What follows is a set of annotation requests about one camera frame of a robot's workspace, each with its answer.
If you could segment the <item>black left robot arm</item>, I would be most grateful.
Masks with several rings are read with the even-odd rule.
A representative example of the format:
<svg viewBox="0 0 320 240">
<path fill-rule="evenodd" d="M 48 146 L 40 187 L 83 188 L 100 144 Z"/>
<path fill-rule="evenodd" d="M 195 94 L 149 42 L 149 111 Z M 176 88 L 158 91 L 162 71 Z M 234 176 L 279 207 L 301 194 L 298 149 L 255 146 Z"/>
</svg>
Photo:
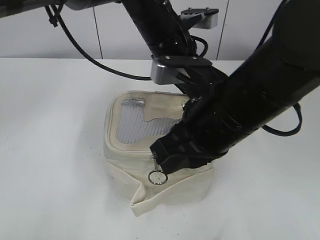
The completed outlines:
<svg viewBox="0 0 320 240">
<path fill-rule="evenodd" d="M 64 7 L 80 11 L 108 4 L 107 0 L 2 0 L 0 16 L 5 18 L 44 8 L 49 22 L 54 27 L 61 26 L 78 52 L 95 66 L 131 80 L 175 85 L 190 98 L 207 94 L 212 64 L 202 55 L 197 55 L 198 38 L 189 33 L 189 29 L 201 21 L 203 15 L 183 21 L 168 0 L 121 0 L 119 3 L 124 6 L 151 51 L 153 63 L 149 77 L 124 73 L 99 63 L 80 47 L 67 28 L 61 15 Z"/>
</svg>

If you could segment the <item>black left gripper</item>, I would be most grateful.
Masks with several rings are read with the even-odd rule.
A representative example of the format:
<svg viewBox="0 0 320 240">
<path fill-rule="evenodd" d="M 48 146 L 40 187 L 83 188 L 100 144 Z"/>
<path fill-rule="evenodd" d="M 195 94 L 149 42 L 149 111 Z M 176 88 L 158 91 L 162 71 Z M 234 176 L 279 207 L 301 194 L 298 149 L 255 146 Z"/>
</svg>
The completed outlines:
<svg viewBox="0 0 320 240">
<path fill-rule="evenodd" d="M 208 51 L 208 43 L 192 36 L 168 0 L 123 0 L 136 28 L 150 49 L 152 56 L 197 56 L 196 41 L 203 44 L 199 55 Z M 198 98 L 201 92 L 195 84 L 174 84 L 183 94 Z"/>
</svg>

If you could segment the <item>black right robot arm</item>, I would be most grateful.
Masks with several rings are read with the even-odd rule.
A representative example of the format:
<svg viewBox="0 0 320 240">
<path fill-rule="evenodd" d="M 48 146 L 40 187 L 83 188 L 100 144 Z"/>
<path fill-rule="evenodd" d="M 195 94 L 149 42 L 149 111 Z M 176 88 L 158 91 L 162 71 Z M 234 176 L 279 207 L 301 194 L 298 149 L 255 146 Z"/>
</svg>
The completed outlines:
<svg viewBox="0 0 320 240">
<path fill-rule="evenodd" d="M 150 146 L 166 174 L 196 169 L 225 155 L 320 84 L 320 3 L 290 0 L 272 36 L 235 72 L 187 66 L 197 94 L 170 132 Z"/>
</svg>

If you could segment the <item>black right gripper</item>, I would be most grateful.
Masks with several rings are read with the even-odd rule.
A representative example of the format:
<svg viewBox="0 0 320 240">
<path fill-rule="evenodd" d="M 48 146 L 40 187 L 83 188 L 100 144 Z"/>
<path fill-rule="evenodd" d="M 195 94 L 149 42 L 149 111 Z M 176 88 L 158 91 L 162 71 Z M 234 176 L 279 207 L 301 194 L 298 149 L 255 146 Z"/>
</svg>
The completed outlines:
<svg viewBox="0 0 320 240">
<path fill-rule="evenodd" d="M 165 174 L 207 165 L 213 155 L 225 154 L 275 116 L 273 76 L 243 72 L 190 76 L 199 100 L 187 106 L 182 124 L 150 146 Z M 196 152 L 192 140 L 205 152 Z"/>
</svg>

